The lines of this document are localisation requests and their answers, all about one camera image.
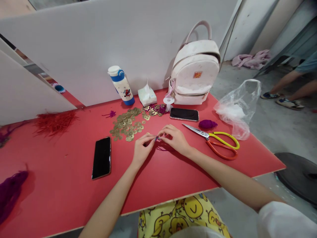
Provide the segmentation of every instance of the white spool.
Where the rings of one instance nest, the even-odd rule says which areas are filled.
[[[174,103],[175,99],[172,97],[164,98],[163,102],[166,104],[166,110],[165,111],[170,111],[171,108],[173,107],[171,104]]]

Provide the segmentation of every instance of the pink cloth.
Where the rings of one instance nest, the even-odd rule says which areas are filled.
[[[271,58],[270,50],[263,50],[257,52],[254,56],[252,55],[238,55],[233,58],[232,66],[245,66],[250,69],[260,70],[266,62]]]

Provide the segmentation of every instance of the person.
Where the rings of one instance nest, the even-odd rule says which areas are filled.
[[[261,95],[263,99],[277,99],[280,97],[278,93],[285,86],[303,76],[306,73],[317,71],[317,51],[308,57],[302,64],[297,66],[295,70],[285,75],[269,92]],[[281,98],[276,101],[277,104],[293,110],[303,110],[305,107],[301,105],[297,100],[308,96],[314,92],[317,92],[317,80],[314,79],[309,83],[305,84],[299,90],[297,90],[293,95],[287,98]]]
[[[254,209],[259,214],[259,238],[316,237],[317,224],[252,178],[191,147],[175,126],[166,125],[157,136]],[[79,238],[110,236],[131,184],[157,136],[145,134],[136,140],[130,166],[92,215]],[[202,193],[141,211],[138,227],[139,238],[232,237],[211,202]]]

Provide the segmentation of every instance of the yellow scissor handle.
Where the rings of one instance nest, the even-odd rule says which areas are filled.
[[[221,135],[225,135],[227,137],[230,137],[234,142],[235,142],[235,147],[228,144],[227,142],[225,142],[223,139],[221,139],[220,137],[216,136],[218,134],[221,134]],[[226,132],[213,132],[213,133],[209,133],[209,136],[213,137],[213,138],[216,138],[217,140],[219,140],[222,144],[225,144],[226,146],[229,146],[235,150],[239,149],[240,148],[240,144],[239,142],[237,141],[236,138],[234,138],[232,135],[226,133]]]

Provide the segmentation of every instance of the white backpack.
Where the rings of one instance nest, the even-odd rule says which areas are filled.
[[[204,25],[208,30],[208,40],[188,43],[195,28]],[[175,58],[169,81],[169,92],[175,104],[202,104],[216,80],[219,72],[220,55],[214,41],[211,40],[211,27],[206,21],[198,22],[187,36],[184,47]]]

